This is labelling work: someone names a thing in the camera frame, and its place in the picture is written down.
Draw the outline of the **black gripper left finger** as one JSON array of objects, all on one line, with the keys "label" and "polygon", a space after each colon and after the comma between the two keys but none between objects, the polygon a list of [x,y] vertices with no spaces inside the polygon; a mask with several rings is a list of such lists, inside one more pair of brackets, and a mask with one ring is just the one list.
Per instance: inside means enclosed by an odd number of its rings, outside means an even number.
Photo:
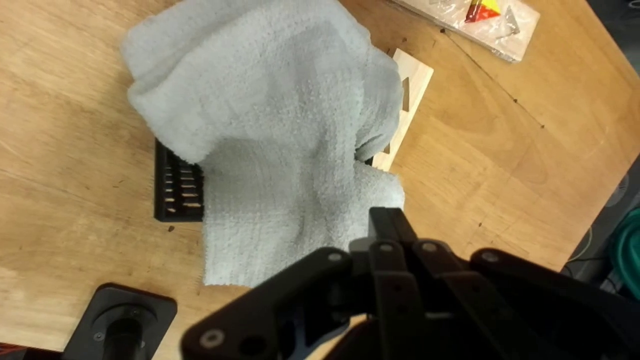
[{"label": "black gripper left finger", "polygon": [[356,257],[321,248],[190,326],[183,360],[304,360],[365,311]]}]

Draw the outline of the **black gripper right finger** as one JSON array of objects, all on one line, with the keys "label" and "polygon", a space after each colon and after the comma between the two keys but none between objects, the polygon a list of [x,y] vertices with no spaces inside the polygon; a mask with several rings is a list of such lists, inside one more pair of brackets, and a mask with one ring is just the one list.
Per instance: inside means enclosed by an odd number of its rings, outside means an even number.
[{"label": "black gripper right finger", "polygon": [[370,213],[385,360],[640,360],[640,307],[496,248],[459,258]]}]

